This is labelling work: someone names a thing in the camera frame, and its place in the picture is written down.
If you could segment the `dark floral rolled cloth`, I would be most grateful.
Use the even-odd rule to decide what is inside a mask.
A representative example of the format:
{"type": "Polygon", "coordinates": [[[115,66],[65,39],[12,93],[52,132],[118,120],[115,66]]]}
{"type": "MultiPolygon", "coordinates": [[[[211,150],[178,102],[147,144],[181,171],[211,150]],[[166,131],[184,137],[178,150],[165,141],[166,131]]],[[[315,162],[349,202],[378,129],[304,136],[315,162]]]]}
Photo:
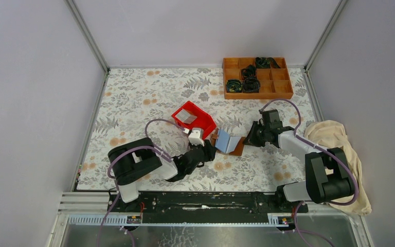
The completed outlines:
{"type": "Polygon", "coordinates": [[[238,79],[228,79],[226,82],[226,92],[227,93],[241,93],[242,81],[238,79]]]}

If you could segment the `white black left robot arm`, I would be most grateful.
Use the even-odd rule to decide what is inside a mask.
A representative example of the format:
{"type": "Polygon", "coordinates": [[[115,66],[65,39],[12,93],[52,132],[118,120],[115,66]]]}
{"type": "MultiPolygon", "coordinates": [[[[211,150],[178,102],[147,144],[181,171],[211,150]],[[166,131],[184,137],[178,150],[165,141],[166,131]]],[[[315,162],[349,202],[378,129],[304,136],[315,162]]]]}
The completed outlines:
{"type": "Polygon", "coordinates": [[[196,168],[213,161],[216,151],[216,147],[205,140],[203,145],[189,144],[187,152],[168,158],[145,137],[108,152],[107,176],[117,185],[119,205],[126,211],[134,211],[139,205],[137,181],[140,178],[154,172],[168,182],[180,181],[196,168]]]}

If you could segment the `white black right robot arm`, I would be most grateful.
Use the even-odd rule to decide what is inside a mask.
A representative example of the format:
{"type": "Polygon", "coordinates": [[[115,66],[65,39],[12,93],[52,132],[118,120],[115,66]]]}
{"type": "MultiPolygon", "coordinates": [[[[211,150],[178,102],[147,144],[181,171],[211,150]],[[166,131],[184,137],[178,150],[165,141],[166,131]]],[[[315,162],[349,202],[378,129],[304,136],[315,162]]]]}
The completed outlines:
{"type": "Polygon", "coordinates": [[[277,110],[261,110],[260,114],[243,143],[255,147],[271,144],[298,158],[305,168],[304,181],[277,187],[274,204],[279,211],[287,212],[299,201],[319,204],[349,196],[356,199],[359,188],[341,148],[326,149],[300,137],[294,128],[283,125],[277,110]]]}

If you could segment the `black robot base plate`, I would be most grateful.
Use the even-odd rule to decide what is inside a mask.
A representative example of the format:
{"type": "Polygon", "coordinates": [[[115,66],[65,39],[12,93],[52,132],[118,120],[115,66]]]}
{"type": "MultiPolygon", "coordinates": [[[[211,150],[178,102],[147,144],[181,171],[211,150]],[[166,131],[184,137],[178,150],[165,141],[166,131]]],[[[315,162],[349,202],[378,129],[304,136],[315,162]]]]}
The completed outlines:
{"type": "Polygon", "coordinates": [[[136,213],[143,223],[269,223],[270,216],[293,216],[298,202],[277,193],[143,191],[125,203],[109,193],[113,213],[136,213]]]}

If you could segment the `brown leather card holder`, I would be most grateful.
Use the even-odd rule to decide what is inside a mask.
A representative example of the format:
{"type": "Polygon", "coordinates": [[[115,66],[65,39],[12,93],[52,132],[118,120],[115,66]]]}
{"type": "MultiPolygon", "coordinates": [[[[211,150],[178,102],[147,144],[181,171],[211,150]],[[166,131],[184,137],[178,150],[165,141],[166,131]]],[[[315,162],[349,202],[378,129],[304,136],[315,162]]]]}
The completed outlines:
{"type": "Polygon", "coordinates": [[[233,136],[218,128],[210,136],[211,144],[220,153],[232,156],[241,156],[243,154],[243,142],[245,139],[245,136],[233,136]]]}

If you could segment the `beige crumpled cloth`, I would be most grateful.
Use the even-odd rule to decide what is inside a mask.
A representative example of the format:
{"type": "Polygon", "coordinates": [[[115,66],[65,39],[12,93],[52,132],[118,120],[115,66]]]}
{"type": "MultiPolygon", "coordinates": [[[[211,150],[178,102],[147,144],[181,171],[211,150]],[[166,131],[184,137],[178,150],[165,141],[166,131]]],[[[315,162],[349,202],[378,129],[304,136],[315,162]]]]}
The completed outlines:
{"type": "Polygon", "coordinates": [[[326,148],[341,148],[345,153],[352,174],[357,179],[359,194],[356,201],[350,205],[331,204],[331,206],[345,213],[360,216],[370,214],[372,207],[362,183],[362,162],[348,140],[344,125],[333,120],[313,122],[305,129],[304,137],[326,148]]]}

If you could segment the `wooden compartment tray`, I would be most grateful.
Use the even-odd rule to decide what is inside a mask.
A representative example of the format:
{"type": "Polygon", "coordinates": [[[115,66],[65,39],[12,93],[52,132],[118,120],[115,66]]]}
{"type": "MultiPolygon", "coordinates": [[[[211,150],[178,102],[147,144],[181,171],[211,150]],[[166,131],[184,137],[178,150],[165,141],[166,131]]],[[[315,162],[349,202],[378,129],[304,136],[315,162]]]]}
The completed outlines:
{"type": "Polygon", "coordinates": [[[273,57],[281,68],[257,68],[257,79],[261,83],[258,93],[227,93],[228,79],[238,79],[242,83],[241,69],[252,64],[255,66],[256,57],[224,58],[223,59],[223,86],[225,99],[291,99],[294,95],[288,66],[284,57],[273,57]]]}

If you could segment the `floral patterned table mat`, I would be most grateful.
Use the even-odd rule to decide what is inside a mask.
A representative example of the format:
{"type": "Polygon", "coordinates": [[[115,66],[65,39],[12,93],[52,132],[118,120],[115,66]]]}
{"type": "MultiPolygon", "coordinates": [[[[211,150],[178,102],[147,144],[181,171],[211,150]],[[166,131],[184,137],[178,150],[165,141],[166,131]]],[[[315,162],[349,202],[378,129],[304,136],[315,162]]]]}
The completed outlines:
{"type": "MultiPolygon", "coordinates": [[[[210,114],[218,128],[246,136],[259,109],[277,109],[285,126],[298,132],[315,121],[302,70],[290,68],[294,95],[290,103],[267,100],[226,100],[220,68],[116,68],[110,71],[103,98],[81,165],[76,190],[108,190],[108,152],[149,136],[171,156],[187,150],[184,134],[171,115],[191,101],[210,114]]],[[[214,161],[184,179],[170,183],[155,173],[138,180],[140,190],[261,191],[304,179],[304,166],[288,152],[272,145],[246,146],[241,156],[218,153],[214,161]]]]}

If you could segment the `red plastic bin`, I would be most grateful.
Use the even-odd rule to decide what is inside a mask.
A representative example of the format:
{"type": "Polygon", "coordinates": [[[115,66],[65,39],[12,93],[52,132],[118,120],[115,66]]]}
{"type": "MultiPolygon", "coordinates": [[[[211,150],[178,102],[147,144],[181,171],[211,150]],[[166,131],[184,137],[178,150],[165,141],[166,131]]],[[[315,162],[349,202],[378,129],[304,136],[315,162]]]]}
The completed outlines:
{"type": "Polygon", "coordinates": [[[181,127],[187,128],[187,129],[192,129],[192,128],[201,128],[203,129],[203,139],[206,139],[215,129],[216,129],[216,123],[213,120],[213,118],[206,113],[204,110],[199,108],[196,104],[194,104],[191,101],[185,102],[180,108],[178,108],[172,115],[171,117],[174,119],[175,123],[178,124],[181,127]],[[180,122],[176,118],[176,114],[182,110],[185,109],[191,114],[197,116],[197,119],[191,123],[191,124],[184,124],[180,122]]]}

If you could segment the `stack of credit cards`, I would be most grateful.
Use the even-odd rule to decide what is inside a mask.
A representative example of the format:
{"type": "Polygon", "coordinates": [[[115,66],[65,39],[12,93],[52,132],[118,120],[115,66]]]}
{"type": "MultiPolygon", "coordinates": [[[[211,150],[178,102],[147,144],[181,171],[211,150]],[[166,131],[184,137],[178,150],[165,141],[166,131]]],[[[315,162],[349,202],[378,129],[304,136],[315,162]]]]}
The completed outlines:
{"type": "Polygon", "coordinates": [[[184,124],[191,124],[197,119],[197,116],[191,114],[185,109],[182,109],[176,114],[176,118],[184,124]]]}

